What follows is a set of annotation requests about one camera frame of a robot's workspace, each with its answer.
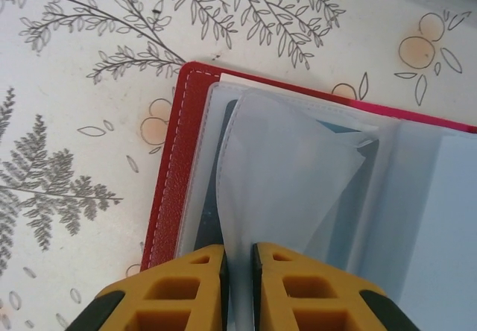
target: white stitching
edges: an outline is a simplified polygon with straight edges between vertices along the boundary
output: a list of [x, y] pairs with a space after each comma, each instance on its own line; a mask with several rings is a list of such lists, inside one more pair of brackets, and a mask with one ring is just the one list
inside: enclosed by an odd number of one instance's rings
[[154, 234], [152, 235], [151, 248], [149, 249], [148, 268], [151, 267], [151, 263], [152, 263], [152, 250], [154, 249], [154, 244], [156, 243], [156, 234], [157, 234], [157, 229], [158, 229], [158, 226], [159, 226], [159, 214], [162, 211], [162, 202], [164, 201], [165, 191], [167, 189], [167, 182], [168, 182], [168, 179], [169, 179], [169, 172], [171, 171], [171, 156], [172, 156], [172, 153], [174, 152], [174, 147], [176, 145], [177, 132], [179, 131], [180, 119], [182, 117], [182, 109], [183, 109], [183, 106], [184, 106], [184, 101], [186, 100], [187, 84], [189, 83], [189, 79], [190, 79], [190, 77], [192, 76], [193, 73], [205, 74], [205, 75], [209, 75], [209, 76], [214, 76], [216, 78], [220, 77], [220, 75], [213, 74], [213, 73], [210, 73], [210, 72], [203, 72], [201, 70], [191, 70], [187, 75], [186, 82], [184, 83], [182, 100], [180, 102], [179, 117], [177, 119], [177, 126], [176, 126], [176, 130], [174, 132], [174, 140], [172, 141], [171, 153], [168, 156], [169, 161], [168, 161], [168, 165], [167, 165], [167, 169], [166, 169], [167, 172], [165, 173], [164, 188], [162, 189], [162, 197], [161, 197], [161, 201], [159, 203], [159, 211], [157, 212], [156, 226], [154, 228]]
[[[203, 118], [202, 118], [202, 126], [200, 128], [200, 133], [198, 134], [198, 143], [196, 144], [196, 150], [195, 150], [195, 157], [196, 156], [200, 156], [200, 151], [202, 150], [202, 146], [203, 146], [203, 133], [205, 131], [205, 128], [206, 128], [206, 121], [207, 121], [207, 118], [209, 117], [209, 112], [210, 112], [210, 105], [212, 104], [212, 99], [210, 97], [207, 98], [207, 106], [206, 108], [204, 109], [205, 110], [205, 113], [203, 115]], [[195, 181], [195, 164], [192, 163], [192, 167], [191, 167], [191, 179], [189, 181], [189, 186], [193, 186], [194, 185], [194, 181]], [[190, 191], [189, 189], [187, 190], [186, 192], [186, 197], [185, 197], [185, 203], [184, 203], [184, 211], [187, 210], [187, 202], [189, 201], [189, 196], [190, 196]], [[182, 228], [183, 228], [183, 223], [184, 223], [184, 218], [186, 216], [184, 215], [183, 218], [182, 218], [182, 221], [180, 223], [180, 228], [179, 230], [181, 231]], [[177, 241], [176, 241], [176, 252], [177, 252], [177, 246], [178, 245], [181, 245], [183, 239], [182, 239], [182, 236], [179, 235], [178, 238], [177, 238]]]

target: plastic page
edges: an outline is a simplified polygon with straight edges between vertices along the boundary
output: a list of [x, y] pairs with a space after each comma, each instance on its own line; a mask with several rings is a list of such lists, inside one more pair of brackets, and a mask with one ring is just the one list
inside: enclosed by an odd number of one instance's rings
[[396, 302], [405, 282], [444, 131], [415, 122], [400, 125], [371, 223], [358, 274], [381, 286]]
[[476, 329], [476, 154], [474, 136], [442, 138], [399, 301], [422, 330]]
[[250, 248], [305, 251], [365, 158], [367, 133], [334, 133], [265, 92], [242, 97], [218, 160], [217, 202], [236, 329], [253, 325]]

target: branch drawing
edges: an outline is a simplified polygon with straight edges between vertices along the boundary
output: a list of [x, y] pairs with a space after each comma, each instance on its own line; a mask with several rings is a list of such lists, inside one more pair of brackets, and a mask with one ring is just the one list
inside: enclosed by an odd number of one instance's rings
[[[0, 0], [0, 13], [5, 3], [10, 2], [23, 8], [27, 0]], [[70, 33], [97, 31], [102, 37], [106, 32], [118, 34], [135, 34], [137, 38], [146, 41], [144, 51], [133, 52], [127, 46], [118, 46], [117, 52], [111, 55], [99, 52], [100, 63], [96, 63], [93, 72], [88, 74], [94, 83], [102, 79], [103, 72], [109, 72], [117, 79], [123, 76], [131, 66], [156, 69], [160, 75], [166, 70], [167, 76], [178, 73], [185, 60], [173, 49], [167, 46], [159, 34], [171, 22], [170, 16], [162, 14], [163, 0], [159, 0], [152, 9], [145, 9], [143, 0], [104, 0], [114, 3], [121, 14], [109, 12], [101, 7], [98, 0], [51, 0], [44, 6], [42, 18], [30, 20], [22, 17], [20, 20], [26, 29], [20, 32], [25, 42], [31, 44], [34, 51], [42, 51], [50, 42], [53, 32], [67, 28]]]
[[[187, 0], [175, 1], [174, 10], [178, 10]], [[232, 48], [231, 34], [237, 33], [233, 29], [235, 22], [233, 15], [228, 14], [230, 4], [225, 0], [190, 0], [192, 25], [197, 21], [202, 24], [200, 38], [205, 39], [209, 29], [212, 29], [215, 40], [225, 39], [227, 47]]]
[[[173, 0], [174, 9], [179, 9], [187, 0]], [[287, 49], [293, 67], [302, 63], [310, 69], [309, 58], [314, 54], [306, 50], [306, 45], [313, 42], [317, 48], [323, 45], [323, 38], [333, 27], [339, 28], [338, 17], [346, 11], [340, 9], [333, 0], [190, 0], [192, 24], [202, 24], [201, 38], [212, 28], [214, 37], [222, 36], [229, 48], [232, 47], [231, 33], [235, 16], [240, 14], [240, 24], [247, 26], [247, 40], [258, 37], [260, 45], [271, 45], [276, 37], [278, 56]], [[313, 16], [305, 18], [306, 11]]]
[[[5, 98], [13, 105], [11, 92]], [[0, 121], [12, 111], [0, 109]], [[15, 141], [10, 160], [0, 168], [0, 276], [11, 258], [14, 230], [19, 216], [45, 251], [52, 239], [55, 216], [71, 236], [79, 233], [81, 217], [94, 221], [99, 210], [106, 211], [122, 198], [105, 185], [93, 184], [89, 176], [74, 178], [74, 155], [63, 149], [50, 154], [46, 149], [47, 127], [41, 115], [35, 118], [31, 132]]]

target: fruit illustration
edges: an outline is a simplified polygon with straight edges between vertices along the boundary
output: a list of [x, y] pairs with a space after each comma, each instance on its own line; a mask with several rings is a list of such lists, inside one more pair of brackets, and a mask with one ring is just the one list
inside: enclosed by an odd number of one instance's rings
[[[419, 21], [419, 35], [407, 37], [399, 44], [398, 53], [401, 61], [410, 68], [420, 71], [432, 66], [436, 76], [439, 76], [443, 63], [458, 74], [462, 74], [462, 65], [458, 58], [448, 48], [436, 45], [446, 31], [451, 31], [460, 25], [471, 12], [455, 14], [450, 18], [450, 12], [445, 10], [443, 15], [427, 13]], [[418, 106], [423, 103], [428, 87], [425, 72], [397, 72], [398, 78], [415, 79], [414, 98]]]
[[171, 102], [164, 98], [158, 98], [149, 105], [150, 117], [144, 119], [139, 128], [142, 139], [149, 145], [154, 146], [149, 154], [159, 152], [164, 145], [171, 106]]
[[424, 69], [434, 60], [435, 48], [426, 38], [409, 37], [401, 42], [399, 56], [411, 68]]
[[352, 98], [355, 100], [363, 100], [369, 90], [369, 81], [367, 79], [367, 72], [364, 73], [361, 83], [359, 84], [358, 92], [348, 83], [339, 83], [331, 91], [332, 95], [343, 96], [344, 98]]

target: patterned tablecloth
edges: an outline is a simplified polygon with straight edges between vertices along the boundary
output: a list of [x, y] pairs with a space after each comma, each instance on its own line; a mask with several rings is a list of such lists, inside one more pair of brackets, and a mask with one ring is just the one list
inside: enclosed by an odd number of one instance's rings
[[0, 330], [139, 270], [188, 60], [477, 124], [476, 0], [0, 0]]

